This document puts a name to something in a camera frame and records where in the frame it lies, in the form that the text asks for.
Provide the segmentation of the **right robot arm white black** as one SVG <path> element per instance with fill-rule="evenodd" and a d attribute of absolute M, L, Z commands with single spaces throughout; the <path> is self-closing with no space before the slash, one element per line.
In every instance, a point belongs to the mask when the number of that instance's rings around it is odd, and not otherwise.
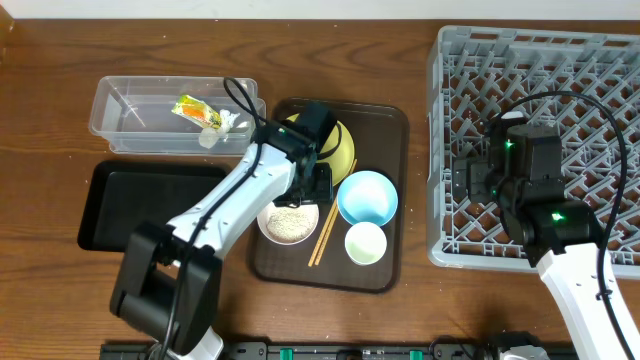
<path fill-rule="evenodd" d="M 453 196 L 497 205 L 504 231 L 551 292 L 579 358 L 637 358 L 638 328 L 610 259 L 598 258 L 604 230 L 587 203 L 566 198 L 561 155 L 554 128 L 507 120 L 491 129 L 487 158 L 455 162 Z"/>

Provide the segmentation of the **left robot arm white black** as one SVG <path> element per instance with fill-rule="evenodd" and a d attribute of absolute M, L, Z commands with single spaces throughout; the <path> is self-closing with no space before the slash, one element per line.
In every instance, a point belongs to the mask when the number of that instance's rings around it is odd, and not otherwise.
<path fill-rule="evenodd" d="M 132 233 L 110 310 L 158 341 L 153 359 L 215 359 L 223 348 L 211 324 L 227 253 L 268 205 L 297 209 L 333 198 L 322 151 L 337 130 L 302 121 L 267 123 L 244 158 L 202 200 L 164 227 Z"/>

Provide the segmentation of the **white bowl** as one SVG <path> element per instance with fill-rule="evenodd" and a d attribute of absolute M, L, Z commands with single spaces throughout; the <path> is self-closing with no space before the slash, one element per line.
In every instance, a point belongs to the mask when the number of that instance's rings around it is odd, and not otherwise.
<path fill-rule="evenodd" d="M 276 207 L 270 203 L 257 216 L 262 234 L 279 245 L 294 245 L 307 239 L 319 221 L 317 205 L 301 205 L 297 208 Z"/>

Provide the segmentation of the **green snack wrapper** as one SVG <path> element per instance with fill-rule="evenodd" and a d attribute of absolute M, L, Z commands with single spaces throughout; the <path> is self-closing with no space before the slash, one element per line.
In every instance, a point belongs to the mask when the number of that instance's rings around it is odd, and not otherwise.
<path fill-rule="evenodd" d="M 217 112 L 204 101 L 184 94 L 173 106 L 172 113 L 205 128 L 214 123 Z"/>

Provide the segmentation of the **rice grains pile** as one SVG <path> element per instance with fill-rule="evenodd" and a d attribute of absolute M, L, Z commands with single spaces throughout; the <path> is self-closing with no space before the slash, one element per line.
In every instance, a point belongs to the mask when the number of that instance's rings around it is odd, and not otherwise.
<path fill-rule="evenodd" d="M 267 218 L 267 232 L 277 242 L 292 244 L 306 238 L 316 223 L 315 208 L 276 207 Z"/>

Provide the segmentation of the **white tissue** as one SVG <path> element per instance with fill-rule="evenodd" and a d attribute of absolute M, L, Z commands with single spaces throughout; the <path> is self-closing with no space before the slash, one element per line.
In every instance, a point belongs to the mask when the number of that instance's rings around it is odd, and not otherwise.
<path fill-rule="evenodd" d="M 219 140 L 225 140 L 239 116 L 239 113 L 232 113 L 226 109 L 217 112 L 214 123 L 202 129 L 198 138 L 199 145 L 211 149 Z"/>

